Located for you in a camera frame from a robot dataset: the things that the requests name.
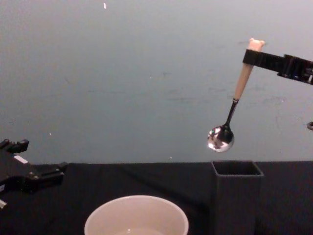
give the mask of spoon handle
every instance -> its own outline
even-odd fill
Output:
[[[254,51],[261,51],[264,44],[265,44],[264,41],[259,41],[259,40],[255,40],[255,39],[251,38],[248,49],[254,50]],[[252,69],[253,69],[253,65],[248,65],[245,63],[243,64],[243,68],[241,70],[241,73],[240,73],[240,76],[239,76],[239,79],[237,82],[235,94],[233,97],[234,100],[239,101],[242,93],[244,92],[244,89],[246,87],[246,83],[250,77]]]

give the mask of black table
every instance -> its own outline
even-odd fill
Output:
[[[313,235],[313,162],[257,163],[265,174],[257,235]],[[44,169],[46,165],[37,166]],[[145,194],[180,206],[189,235],[208,235],[210,163],[69,164],[61,186],[1,199],[0,235],[83,235],[100,205]]]

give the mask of black container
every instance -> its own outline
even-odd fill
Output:
[[[253,161],[212,161],[210,235],[253,235],[263,172]]]

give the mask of metal spoon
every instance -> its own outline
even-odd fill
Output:
[[[251,38],[247,49],[261,51],[262,46],[264,44],[265,44],[264,41],[259,41]],[[237,87],[233,97],[233,103],[231,105],[227,121],[224,125],[217,126],[209,132],[209,135],[207,137],[208,147],[216,152],[225,152],[229,150],[234,144],[235,137],[230,129],[229,124],[235,112],[238,101],[242,93],[244,92],[246,83],[250,77],[252,69],[253,69],[252,65],[243,64],[243,68],[241,70],[241,74],[237,82]]]

